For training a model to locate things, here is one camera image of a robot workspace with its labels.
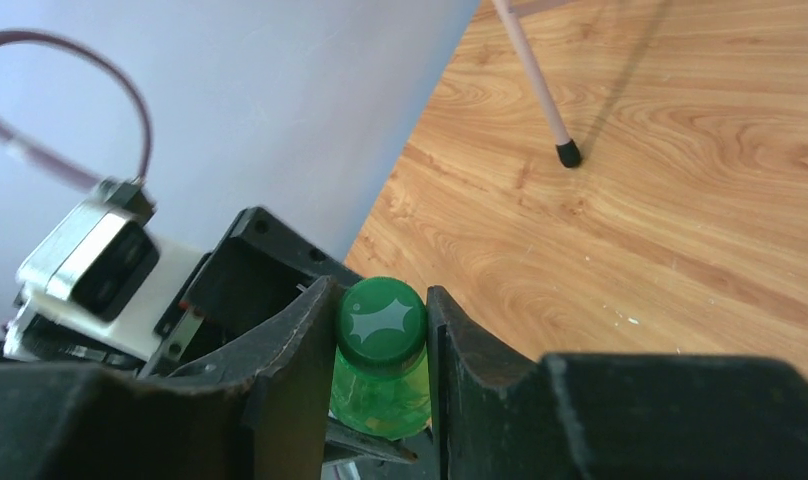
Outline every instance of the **wood grain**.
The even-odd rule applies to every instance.
[[[485,3],[348,264],[442,284],[525,355],[755,353],[808,377],[808,1]]]

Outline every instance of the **green bottle cap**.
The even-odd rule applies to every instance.
[[[412,287],[389,277],[357,282],[342,297],[336,325],[342,356],[377,375],[403,373],[425,346],[428,315]]]

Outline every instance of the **pink cable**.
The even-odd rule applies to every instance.
[[[139,120],[142,124],[142,155],[139,159],[136,181],[140,184],[144,184],[151,161],[152,127],[145,101],[136,90],[133,82],[131,82],[121,70],[99,54],[89,50],[83,45],[52,33],[34,30],[1,30],[0,47],[13,43],[39,43],[73,53],[100,67],[124,87],[125,93],[127,93],[136,107]],[[78,188],[90,190],[101,180],[97,175],[75,165],[62,155],[21,135],[14,127],[4,122],[1,118],[0,141],[5,144],[10,153],[23,156],[25,160],[44,168],[46,171]]]

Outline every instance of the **pink chair leg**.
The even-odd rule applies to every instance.
[[[510,36],[510,42],[513,44],[516,54],[522,60],[525,73],[533,85],[534,92],[548,121],[548,126],[554,134],[560,163],[567,168],[577,167],[581,164],[581,152],[572,137],[569,136],[566,125],[563,123],[563,118],[560,117],[560,112],[557,110],[554,98],[545,83],[545,77],[539,68],[539,63],[533,49],[531,49],[531,44],[522,29],[522,24],[519,23],[519,17],[513,11],[510,0],[492,0],[492,3],[495,5],[495,10],[498,12],[498,17],[501,18],[504,28],[507,29],[507,35]]]

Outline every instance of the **green bottle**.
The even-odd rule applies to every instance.
[[[342,298],[330,409],[349,427],[397,440],[430,420],[427,311],[419,294],[388,277],[368,278]]]

